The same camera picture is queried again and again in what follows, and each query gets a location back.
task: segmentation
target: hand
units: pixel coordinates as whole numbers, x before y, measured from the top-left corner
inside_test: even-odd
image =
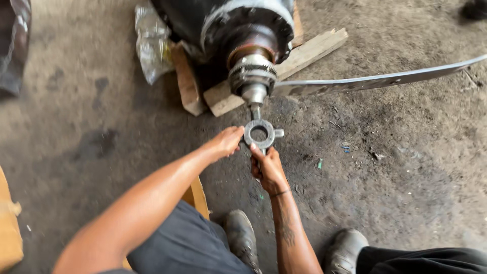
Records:
[[[250,145],[252,152],[252,175],[261,181],[261,185],[269,195],[276,195],[289,190],[289,183],[287,182],[284,170],[282,170],[279,153],[274,147],[267,150],[267,155],[264,156],[262,151],[256,144]]]
[[[233,155],[235,151],[240,150],[239,142],[244,135],[244,127],[228,127],[222,132],[218,133],[215,138],[208,141],[203,145],[204,148],[208,148],[215,156],[214,162],[218,161],[222,157],[229,157]]]

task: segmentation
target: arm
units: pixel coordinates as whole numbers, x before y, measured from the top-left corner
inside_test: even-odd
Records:
[[[280,274],[320,273],[318,259],[301,223],[298,207],[282,170],[279,153],[271,147],[264,156],[252,144],[252,175],[269,193],[276,227],[277,260]]]
[[[53,273],[93,274],[121,268],[124,257],[164,222],[196,176],[238,150],[243,134],[244,127],[227,128],[138,182],[74,236]]]

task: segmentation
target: metal ring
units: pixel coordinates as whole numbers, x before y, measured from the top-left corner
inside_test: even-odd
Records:
[[[250,135],[254,130],[262,130],[266,133],[267,138],[264,141],[256,141]],[[274,139],[276,138],[276,134],[274,133],[274,127],[271,123],[266,120],[252,120],[246,126],[243,132],[243,139],[247,146],[251,143],[257,145],[257,147],[261,150],[268,149],[274,143]]]

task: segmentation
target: metal strip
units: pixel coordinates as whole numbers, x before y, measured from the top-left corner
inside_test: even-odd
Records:
[[[407,84],[452,74],[485,59],[487,54],[451,65],[352,79],[283,81],[274,85],[270,96],[321,95]]]

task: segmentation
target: black pants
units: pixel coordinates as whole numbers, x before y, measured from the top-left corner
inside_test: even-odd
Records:
[[[128,256],[138,274],[253,273],[225,245],[222,228],[180,202],[159,229]],[[487,273],[484,253],[467,248],[398,251],[364,248],[357,274]]]

